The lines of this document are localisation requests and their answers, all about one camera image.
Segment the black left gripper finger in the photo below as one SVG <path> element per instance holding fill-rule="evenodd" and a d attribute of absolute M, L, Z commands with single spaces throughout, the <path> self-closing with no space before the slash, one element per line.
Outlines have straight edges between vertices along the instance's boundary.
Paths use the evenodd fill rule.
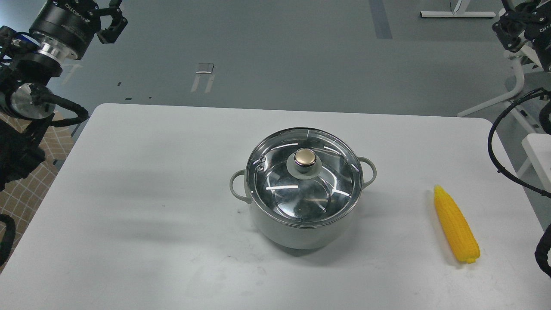
<path fill-rule="evenodd" d="M 95 15 L 98 17 L 110 16 L 112 18 L 110 25 L 97 33 L 99 41 L 102 44 L 115 43 L 122 31 L 124 31 L 124 28 L 128 25 L 128 20 L 123 16 L 122 9 L 118 6 L 98 9 Z"/>

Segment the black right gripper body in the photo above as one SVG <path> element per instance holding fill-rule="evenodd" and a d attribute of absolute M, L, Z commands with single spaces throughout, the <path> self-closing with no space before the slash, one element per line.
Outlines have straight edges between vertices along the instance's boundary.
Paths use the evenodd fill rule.
<path fill-rule="evenodd" d="M 516 12 L 527 12 L 529 21 L 525 37 L 537 52 L 549 52 L 551 43 L 551 2 L 549 0 L 527 0 L 515 6 Z"/>

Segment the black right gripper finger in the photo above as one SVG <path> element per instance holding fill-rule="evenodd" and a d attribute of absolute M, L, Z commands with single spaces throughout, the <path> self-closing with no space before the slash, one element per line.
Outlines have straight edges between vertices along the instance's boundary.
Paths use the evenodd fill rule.
<path fill-rule="evenodd" d="M 506 51 L 517 53 L 528 43 L 529 39 L 525 37 L 528 21 L 527 12 L 505 12 L 493 24 L 492 30 Z"/>

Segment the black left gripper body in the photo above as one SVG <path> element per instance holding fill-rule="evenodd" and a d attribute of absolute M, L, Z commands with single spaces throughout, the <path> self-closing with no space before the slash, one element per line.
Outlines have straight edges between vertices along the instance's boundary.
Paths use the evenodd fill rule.
<path fill-rule="evenodd" d="M 98 8 L 93 0 L 48 0 L 29 33 L 61 42 L 70 49 L 71 59 L 82 59 L 101 28 L 100 19 L 89 14 Z"/>

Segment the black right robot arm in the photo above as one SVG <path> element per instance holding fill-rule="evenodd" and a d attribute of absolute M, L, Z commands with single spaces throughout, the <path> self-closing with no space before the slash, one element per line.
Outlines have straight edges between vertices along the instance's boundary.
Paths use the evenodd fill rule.
<path fill-rule="evenodd" d="M 549 0 L 524 0 L 518 5 L 502 0 L 504 13 L 492 25 L 502 47 L 517 53 L 529 45 L 539 60 L 539 67 L 550 72 L 551 4 Z"/>

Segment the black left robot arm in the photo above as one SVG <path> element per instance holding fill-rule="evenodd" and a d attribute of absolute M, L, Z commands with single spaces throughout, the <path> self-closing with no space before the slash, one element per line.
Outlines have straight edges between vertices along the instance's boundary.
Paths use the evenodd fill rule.
<path fill-rule="evenodd" d="M 48 0 L 27 32 L 1 27 L 1 112 L 29 122 L 19 132 L 1 121 L 1 189 L 27 178 L 46 159 L 40 143 L 53 127 L 81 124 L 83 106 L 53 94 L 51 78 L 66 59 L 82 59 L 91 41 L 115 43 L 128 24 L 120 0 Z"/>

